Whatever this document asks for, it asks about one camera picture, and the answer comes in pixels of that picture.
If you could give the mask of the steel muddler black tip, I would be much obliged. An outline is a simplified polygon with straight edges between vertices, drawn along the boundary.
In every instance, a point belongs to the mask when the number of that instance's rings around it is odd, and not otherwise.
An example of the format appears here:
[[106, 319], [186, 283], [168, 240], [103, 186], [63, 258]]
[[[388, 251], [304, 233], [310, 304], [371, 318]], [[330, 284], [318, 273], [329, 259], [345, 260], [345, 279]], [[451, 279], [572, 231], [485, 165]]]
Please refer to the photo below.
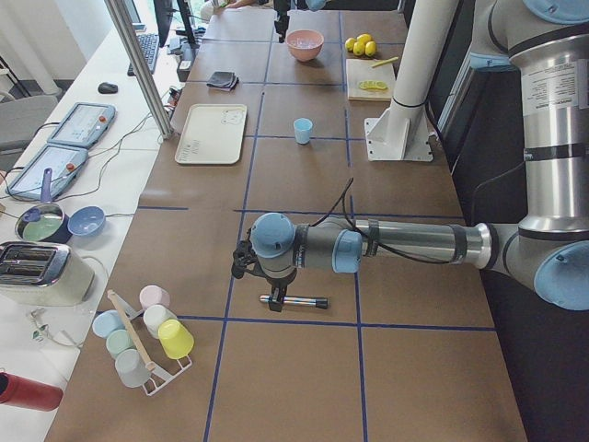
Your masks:
[[260, 302], [270, 305], [272, 311], [281, 311], [283, 306], [298, 306], [327, 309], [329, 300], [325, 297], [285, 297], [282, 301], [273, 301], [270, 296], [260, 296]]

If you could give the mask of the light blue plastic cup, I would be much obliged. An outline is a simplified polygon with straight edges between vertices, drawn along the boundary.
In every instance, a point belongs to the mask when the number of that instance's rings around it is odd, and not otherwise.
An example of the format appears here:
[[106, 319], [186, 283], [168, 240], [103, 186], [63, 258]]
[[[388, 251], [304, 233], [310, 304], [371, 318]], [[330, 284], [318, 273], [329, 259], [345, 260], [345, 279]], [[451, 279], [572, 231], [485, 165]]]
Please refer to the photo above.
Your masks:
[[298, 118], [294, 121], [294, 138], [299, 145], [305, 145], [310, 141], [313, 122], [308, 118]]

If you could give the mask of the pink bowl of ice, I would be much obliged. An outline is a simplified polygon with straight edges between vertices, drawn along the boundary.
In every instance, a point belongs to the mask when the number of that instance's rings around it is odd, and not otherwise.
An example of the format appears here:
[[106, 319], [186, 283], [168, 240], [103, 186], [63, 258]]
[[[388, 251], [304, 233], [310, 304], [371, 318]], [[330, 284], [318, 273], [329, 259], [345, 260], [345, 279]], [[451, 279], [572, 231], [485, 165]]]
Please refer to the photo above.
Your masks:
[[290, 32], [285, 40], [289, 53], [299, 62], [314, 60], [323, 47], [323, 34], [312, 29]]

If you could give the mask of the grey rack cup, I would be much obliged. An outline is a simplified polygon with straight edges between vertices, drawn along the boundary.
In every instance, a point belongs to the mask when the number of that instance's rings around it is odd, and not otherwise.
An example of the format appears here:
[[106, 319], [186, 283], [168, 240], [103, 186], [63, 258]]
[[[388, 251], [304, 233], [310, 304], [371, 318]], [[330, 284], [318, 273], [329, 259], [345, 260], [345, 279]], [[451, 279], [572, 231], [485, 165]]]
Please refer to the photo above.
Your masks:
[[126, 349], [117, 355], [115, 370], [122, 384], [128, 388], [143, 386], [151, 376], [139, 352], [134, 348]]

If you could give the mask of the green rack cup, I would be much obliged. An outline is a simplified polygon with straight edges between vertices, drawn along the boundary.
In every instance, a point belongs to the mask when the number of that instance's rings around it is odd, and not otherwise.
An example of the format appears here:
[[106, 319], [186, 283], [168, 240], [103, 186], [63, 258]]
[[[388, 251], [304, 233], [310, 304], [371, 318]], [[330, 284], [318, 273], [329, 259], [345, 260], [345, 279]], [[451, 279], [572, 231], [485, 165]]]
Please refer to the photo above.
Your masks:
[[133, 339], [126, 330], [113, 331], [106, 339], [106, 349], [113, 359], [123, 351], [134, 348]]

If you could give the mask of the blue rack cup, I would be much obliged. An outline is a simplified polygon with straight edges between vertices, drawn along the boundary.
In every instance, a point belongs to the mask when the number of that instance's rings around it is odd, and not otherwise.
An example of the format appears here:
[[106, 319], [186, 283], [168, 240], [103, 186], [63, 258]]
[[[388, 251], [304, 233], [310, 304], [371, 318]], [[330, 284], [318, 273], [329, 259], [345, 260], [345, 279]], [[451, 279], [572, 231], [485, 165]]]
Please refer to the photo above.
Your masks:
[[92, 322], [92, 332], [102, 339], [107, 339], [113, 332], [124, 329], [125, 327], [116, 309], [103, 311]]

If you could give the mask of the yellow lemon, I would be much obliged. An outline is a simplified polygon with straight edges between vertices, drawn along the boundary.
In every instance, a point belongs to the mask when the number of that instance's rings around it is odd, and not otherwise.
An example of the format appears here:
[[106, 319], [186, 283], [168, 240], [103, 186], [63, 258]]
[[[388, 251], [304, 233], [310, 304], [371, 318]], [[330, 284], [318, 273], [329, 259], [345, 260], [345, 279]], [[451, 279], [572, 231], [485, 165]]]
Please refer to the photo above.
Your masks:
[[356, 38], [356, 41], [357, 42], [360, 42], [362, 44], [366, 44], [366, 43], [368, 43], [369, 41], [372, 41], [372, 40], [373, 40], [373, 37], [370, 34], [368, 34], [368, 33], [361, 34], [361, 35], [359, 35]]
[[364, 54], [368, 57], [373, 57], [377, 52], [377, 43], [375, 41], [369, 41], [364, 46]]
[[352, 52], [355, 43], [356, 43], [356, 39], [355, 38], [349, 38], [349, 39], [347, 39], [346, 42], [344, 43], [346, 50], [348, 52]]
[[355, 56], [364, 56], [365, 54], [365, 44], [357, 41], [352, 48], [352, 52]]

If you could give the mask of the bamboo cutting board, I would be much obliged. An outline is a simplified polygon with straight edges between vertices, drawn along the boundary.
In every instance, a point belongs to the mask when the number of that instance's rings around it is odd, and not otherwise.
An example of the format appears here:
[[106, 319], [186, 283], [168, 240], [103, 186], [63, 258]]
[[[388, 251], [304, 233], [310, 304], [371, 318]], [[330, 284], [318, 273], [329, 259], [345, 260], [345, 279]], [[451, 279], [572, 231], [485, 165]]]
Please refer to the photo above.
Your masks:
[[376, 61], [348, 59], [345, 69], [349, 100], [392, 99], [396, 83], [393, 64], [377, 65]]

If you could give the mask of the yellow plastic knife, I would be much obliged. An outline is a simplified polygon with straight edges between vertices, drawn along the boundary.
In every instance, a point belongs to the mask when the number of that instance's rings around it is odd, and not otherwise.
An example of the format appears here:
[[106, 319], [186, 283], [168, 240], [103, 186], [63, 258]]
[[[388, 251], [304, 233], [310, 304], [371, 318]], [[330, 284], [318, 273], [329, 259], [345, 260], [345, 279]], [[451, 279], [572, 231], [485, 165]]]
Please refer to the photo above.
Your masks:
[[398, 59], [399, 59], [399, 57], [398, 56], [395, 56], [395, 57], [388, 58], [386, 60], [378, 60], [375, 63], [372, 63], [370, 67], [371, 68], [377, 68], [377, 67], [380, 67], [380, 66], [383, 66], [383, 65], [393, 64]]

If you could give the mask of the blue bowl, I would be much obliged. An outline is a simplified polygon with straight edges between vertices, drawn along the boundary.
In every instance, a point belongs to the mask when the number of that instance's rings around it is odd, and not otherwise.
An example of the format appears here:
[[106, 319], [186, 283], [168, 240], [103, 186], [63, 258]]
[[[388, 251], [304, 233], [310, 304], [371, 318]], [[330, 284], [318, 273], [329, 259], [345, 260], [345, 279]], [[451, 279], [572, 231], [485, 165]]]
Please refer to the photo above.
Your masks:
[[98, 235], [106, 225], [106, 215], [97, 206], [86, 206], [69, 217], [68, 230], [78, 237], [93, 237]]

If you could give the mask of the blue teach pendant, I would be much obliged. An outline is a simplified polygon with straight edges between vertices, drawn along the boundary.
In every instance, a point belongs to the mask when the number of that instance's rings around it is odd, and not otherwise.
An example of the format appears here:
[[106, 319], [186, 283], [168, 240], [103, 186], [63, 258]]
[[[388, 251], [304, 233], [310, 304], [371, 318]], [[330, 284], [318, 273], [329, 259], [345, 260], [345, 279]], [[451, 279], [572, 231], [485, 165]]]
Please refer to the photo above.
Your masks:
[[86, 148], [47, 144], [7, 186], [6, 193], [23, 201], [49, 202], [66, 190], [87, 158]]
[[59, 122], [47, 142], [90, 149], [110, 127], [116, 117], [110, 104], [77, 102]]

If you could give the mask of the white toaster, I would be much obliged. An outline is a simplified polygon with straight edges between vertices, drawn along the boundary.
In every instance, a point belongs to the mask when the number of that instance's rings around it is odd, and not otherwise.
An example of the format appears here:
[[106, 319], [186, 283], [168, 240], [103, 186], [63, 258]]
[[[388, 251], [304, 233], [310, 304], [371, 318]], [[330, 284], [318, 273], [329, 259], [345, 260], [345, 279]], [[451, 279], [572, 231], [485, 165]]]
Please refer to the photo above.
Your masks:
[[1, 245], [1, 295], [23, 305], [81, 303], [94, 271], [69, 246], [8, 241]]

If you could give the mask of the red water bottle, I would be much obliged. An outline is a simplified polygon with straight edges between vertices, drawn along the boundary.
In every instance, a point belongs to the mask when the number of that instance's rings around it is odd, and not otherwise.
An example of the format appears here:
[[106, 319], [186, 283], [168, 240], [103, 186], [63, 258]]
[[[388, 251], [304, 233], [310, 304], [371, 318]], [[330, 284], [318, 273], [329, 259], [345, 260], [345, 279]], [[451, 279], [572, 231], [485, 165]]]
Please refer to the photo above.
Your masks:
[[1, 403], [4, 405], [49, 412], [60, 405], [63, 395], [59, 387], [1, 372]]

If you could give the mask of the aluminium frame post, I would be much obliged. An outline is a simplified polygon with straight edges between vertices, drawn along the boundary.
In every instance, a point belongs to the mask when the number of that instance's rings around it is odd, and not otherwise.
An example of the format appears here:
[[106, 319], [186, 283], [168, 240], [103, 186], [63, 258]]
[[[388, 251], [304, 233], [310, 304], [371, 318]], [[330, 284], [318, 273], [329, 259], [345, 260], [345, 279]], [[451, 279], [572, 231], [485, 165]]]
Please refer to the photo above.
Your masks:
[[149, 70], [147, 61], [144, 58], [143, 50], [137, 40], [136, 33], [133, 30], [133, 23], [126, 6], [122, 1], [105, 0], [106, 8], [110, 14], [115, 29], [119, 33], [123, 47], [130, 58], [133, 66], [135, 77], [143, 93], [144, 100], [150, 110], [150, 113], [159, 132], [164, 140], [167, 140], [173, 134], [167, 112], [160, 98], [156, 83]]

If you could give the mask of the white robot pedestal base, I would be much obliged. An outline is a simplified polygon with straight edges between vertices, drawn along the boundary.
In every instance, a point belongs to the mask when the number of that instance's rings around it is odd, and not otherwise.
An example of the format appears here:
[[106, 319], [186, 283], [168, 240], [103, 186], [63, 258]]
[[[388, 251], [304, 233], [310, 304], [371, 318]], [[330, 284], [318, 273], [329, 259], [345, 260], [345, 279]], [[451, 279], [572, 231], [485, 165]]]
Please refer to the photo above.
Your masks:
[[364, 120], [369, 160], [433, 159], [425, 103], [457, 7], [457, 0], [415, 2], [390, 105]]

